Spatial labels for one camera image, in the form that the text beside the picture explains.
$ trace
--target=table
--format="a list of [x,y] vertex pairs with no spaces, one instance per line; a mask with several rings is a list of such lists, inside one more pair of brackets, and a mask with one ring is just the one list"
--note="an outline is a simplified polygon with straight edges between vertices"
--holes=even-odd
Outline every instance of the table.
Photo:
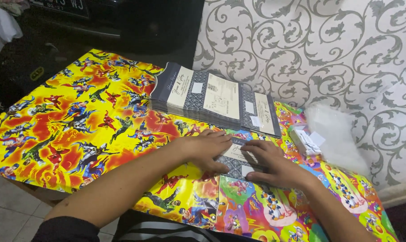
[[[72,193],[175,137],[220,130],[147,107],[154,76],[162,70],[117,54],[89,51],[0,114],[0,176]],[[379,241],[397,241],[371,183],[319,156],[302,157],[286,130],[305,122],[304,113],[280,102],[275,107],[282,139],[227,132],[247,140],[271,140],[288,159],[317,176]],[[271,202],[267,195],[273,197]],[[164,206],[154,205],[157,197]],[[269,208],[274,202],[277,206]],[[261,241],[327,241],[301,191],[212,177],[191,163],[161,177],[135,209]]]

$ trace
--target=black sleeve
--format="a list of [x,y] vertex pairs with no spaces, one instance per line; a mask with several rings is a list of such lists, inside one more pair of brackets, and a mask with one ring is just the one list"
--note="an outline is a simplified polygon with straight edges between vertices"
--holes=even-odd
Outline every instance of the black sleeve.
[[75,217],[54,217],[43,222],[31,242],[100,242],[99,228]]

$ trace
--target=superhero wrapping paper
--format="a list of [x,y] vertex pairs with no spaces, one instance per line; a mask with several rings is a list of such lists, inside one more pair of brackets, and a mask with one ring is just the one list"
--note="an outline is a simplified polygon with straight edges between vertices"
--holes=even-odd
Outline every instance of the superhero wrapping paper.
[[[121,164],[211,124],[148,109],[163,69],[91,50],[0,114],[0,176],[72,193]],[[302,110],[275,102],[282,139],[226,130],[244,140],[271,140],[308,169],[379,241],[397,241],[371,183],[319,156],[302,157],[286,130]],[[135,209],[261,241],[327,241],[299,190],[213,177],[192,163],[165,174]]]

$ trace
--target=person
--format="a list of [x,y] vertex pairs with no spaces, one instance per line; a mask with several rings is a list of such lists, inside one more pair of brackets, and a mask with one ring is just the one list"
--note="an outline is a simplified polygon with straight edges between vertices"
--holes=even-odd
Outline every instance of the person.
[[[45,217],[33,242],[99,241],[98,232],[120,217],[113,241],[253,241],[248,237],[218,233],[174,222],[130,208],[159,177],[185,162],[215,173],[229,168],[215,162],[231,145],[231,134],[204,130],[198,136],[177,138],[153,152],[105,173],[56,205]],[[251,182],[297,188],[304,192],[314,215],[331,241],[374,242],[376,238],[309,171],[287,160],[270,141],[251,140],[241,148],[255,155],[270,173],[250,172]]]

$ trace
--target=hand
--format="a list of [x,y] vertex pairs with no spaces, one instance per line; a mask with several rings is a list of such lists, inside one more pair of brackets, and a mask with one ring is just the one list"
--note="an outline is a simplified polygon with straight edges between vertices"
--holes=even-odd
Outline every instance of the hand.
[[283,150],[271,141],[251,140],[241,150],[251,152],[258,162],[269,168],[270,174],[249,172],[246,179],[251,182],[303,190],[310,181],[317,180],[312,173],[286,159]]
[[225,131],[206,129],[198,136],[181,137],[172,143],[176,143],[185,158],[192,160],[197,167],[214,173],[227,173],[230,171],[228,166],[213,160],[232,145],[232,135],[225,134]]

